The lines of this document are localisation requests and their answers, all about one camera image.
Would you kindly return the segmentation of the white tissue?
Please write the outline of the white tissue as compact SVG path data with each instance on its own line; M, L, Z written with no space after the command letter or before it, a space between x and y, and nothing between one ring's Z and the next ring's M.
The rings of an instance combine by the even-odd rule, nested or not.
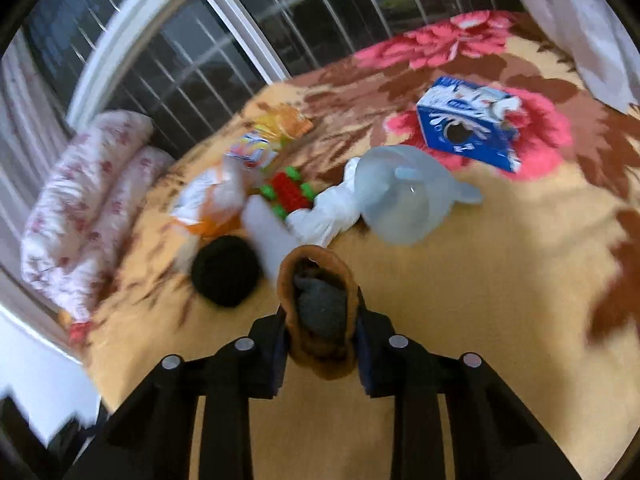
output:
M355 197L355 174L359 162L359 157L349 159L339 185L318 194L310 209L297 209L286 217L286 226L301 243L328 247L338 234L358 221L360 208Z

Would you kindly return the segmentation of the brown cup sleeve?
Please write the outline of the brown cup sleeve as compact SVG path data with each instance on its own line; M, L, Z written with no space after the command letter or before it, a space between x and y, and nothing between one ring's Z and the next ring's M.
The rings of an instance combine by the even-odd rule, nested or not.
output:
M325 380L349 375L362 297L347 264L329 249L299 246L280 265L277 294L293 360Z

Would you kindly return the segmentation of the red green toy car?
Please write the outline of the red green toy car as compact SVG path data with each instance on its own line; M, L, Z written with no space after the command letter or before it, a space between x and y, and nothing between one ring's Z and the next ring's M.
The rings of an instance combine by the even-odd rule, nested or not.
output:
M259 192L281 220L296 210L311 209L316 197L312 186L292 166L274 174L259 188Z

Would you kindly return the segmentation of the blue white milk carton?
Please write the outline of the blue white milk carton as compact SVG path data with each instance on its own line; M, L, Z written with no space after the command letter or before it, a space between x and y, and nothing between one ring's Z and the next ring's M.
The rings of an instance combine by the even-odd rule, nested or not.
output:
M429 148L516 174L518 129L508 116L521 108L513 94L442 76L416 103L416 114Z

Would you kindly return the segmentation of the white sheer curtain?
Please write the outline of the white sheer curtain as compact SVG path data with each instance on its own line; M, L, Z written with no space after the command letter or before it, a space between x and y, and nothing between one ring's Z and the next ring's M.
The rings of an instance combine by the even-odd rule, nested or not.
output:
M639 103L638 48L606 0L521 2L596 99L622 113Z

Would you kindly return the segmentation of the white window frame with bars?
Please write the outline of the white window frame with bars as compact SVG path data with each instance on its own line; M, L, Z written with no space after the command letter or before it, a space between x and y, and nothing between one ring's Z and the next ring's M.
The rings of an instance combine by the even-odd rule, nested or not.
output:
M520 0L39 0L27 43L66 122L134 110L181 156L262 87L442 18Z

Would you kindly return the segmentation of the white foam block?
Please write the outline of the white foam block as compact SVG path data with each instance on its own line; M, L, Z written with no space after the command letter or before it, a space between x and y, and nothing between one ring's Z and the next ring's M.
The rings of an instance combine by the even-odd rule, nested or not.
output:
M280 265L298 240L262 196L250 196L241 214L242 227L254 247L265 277L276 284Z

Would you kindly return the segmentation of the yellow floral fleece blanket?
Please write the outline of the yellow floral fleece blanket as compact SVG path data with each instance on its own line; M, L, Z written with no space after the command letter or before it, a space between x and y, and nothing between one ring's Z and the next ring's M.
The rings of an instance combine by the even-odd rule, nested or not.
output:
M363 224L332 249L368 308L431 352L480 354L585 479L603 479L639 428L639 110L593 99L564 53L524 14L480 11L427 26L262 89L157 182L93 318L86 370L118 408L166 354L209 356L276 310L262 284L214 307L177 268L169 211L252 119L290 103L314 126L278 156L334 185L378 145L420 146L416 101L440 76L518 93L517 174L454 155L442 163L484 195L411 247Z

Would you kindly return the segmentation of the folded floral white quilt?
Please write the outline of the folded floral white quilt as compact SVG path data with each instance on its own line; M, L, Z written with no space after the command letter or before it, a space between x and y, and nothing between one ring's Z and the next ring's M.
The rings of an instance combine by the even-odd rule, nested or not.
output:
M28 217L22 278L75 321L91 318L145 194L174 162L149 144L152 133L140 113L96 116L65 149Z

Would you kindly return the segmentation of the orange white snack bag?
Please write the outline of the orange white snack bag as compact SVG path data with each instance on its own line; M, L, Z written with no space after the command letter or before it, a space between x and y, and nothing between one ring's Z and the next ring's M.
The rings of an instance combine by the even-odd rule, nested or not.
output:
M236 229L250 193L286 144L311 131L312 122L288 104L249 120L240 136L178 194L170 216L190 235L214 238Z

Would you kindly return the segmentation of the black round lid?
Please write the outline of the black round lid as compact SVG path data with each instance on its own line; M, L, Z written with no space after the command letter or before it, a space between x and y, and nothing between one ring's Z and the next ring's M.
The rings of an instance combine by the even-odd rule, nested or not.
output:
M191 264L195 291L217 307L239 307L262 279L256 252L243 237L224 235L202 247Z

